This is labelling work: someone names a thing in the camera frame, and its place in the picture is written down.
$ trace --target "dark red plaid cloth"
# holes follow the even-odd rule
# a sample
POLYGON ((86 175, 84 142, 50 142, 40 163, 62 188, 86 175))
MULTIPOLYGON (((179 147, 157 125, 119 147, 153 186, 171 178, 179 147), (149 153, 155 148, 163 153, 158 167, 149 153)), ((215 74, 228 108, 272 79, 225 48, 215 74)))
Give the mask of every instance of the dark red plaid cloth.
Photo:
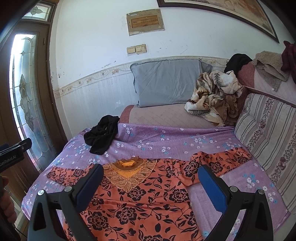
POLYGON ((291 44, 288 41, 284 41, 286 46, 281 58, 283 60, 282 71, 291 71, 292 79, 296 83, 296 44, 291 44))

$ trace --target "purple floral bedsheet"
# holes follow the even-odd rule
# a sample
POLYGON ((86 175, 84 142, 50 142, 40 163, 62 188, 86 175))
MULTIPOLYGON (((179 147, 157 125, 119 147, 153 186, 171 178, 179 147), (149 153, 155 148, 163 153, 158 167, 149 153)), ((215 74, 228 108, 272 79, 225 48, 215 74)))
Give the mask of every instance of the purple floral bedsheet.
MULTIPOLYGON (((73 137, 64 150, 37 178, 22 201, 22 211, 30 219, 34 199, 38 190, 58 192, 63 186, 51 181, 46 174, 53 166, 84 169, 91 163, 105 164, 116 159, 128 159, 133 156, 142 158, 176 158, 190 160, 198 151, 217 153, 239 147, 242 144, 234 135, 233 127, 216 129, 184 129, 175 127, 144 126, 135 124, 118 124, 118 134, 109 149, 101 156, 89 153, 90 146, 84 143, 85 129, 73 137)), ((268 199, 273 228, 276 230, 290 215, 283 200, 265 171, 255 159, 222 176, 228 185, 235 185, 241 191, 255 192, 262 188, 268 199)), ((189 187, 189 196, 197 224, 206 237, 215 226, 221 213, 217 212, 200 183, 189 187)), ((241 211, 228 240, 233 240, 244 211, 241 211)))

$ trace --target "black cable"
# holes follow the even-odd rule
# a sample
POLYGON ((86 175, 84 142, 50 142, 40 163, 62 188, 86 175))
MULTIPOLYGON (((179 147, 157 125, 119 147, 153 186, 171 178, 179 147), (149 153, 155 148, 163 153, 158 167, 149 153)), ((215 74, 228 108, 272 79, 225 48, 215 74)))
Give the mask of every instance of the black cable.
POLYGON ((24 235, 20 230, 18 230, 17 228, 15 228, 19 233, 21 233, 23 236, 25 236, 26 238, 28 238, 26 235, 24 235))

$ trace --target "framed painting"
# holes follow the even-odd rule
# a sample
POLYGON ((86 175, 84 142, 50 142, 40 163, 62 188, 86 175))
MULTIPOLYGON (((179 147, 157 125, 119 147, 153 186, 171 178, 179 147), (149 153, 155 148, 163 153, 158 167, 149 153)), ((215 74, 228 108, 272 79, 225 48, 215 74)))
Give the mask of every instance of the framed painting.
POLYGON ((279 43, 274 27, 257 0, 157 0, 159 7, 189 7, 221 13, 241 20, 279 43))

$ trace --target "orange floral shirt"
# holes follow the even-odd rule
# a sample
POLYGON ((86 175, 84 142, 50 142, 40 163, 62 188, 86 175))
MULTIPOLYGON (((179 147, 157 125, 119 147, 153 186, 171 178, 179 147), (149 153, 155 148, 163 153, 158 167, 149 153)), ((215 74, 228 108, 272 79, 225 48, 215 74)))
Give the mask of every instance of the orange floral shirt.
MULTIPOLYGON (((137 157, 105 164, 101 185, 81 217, 98 240, 203 240, 187 192, 188 186, 199 182, 198 167, 207 164, 219 176, 249 159, 243 148, 235 148, 216 154, 198 152, 190 161, 137 157)), ((47 177, 74 185, 91 167, 54 167, 47 177)), ((66 221, 63 227, 74 241, 66 221)))

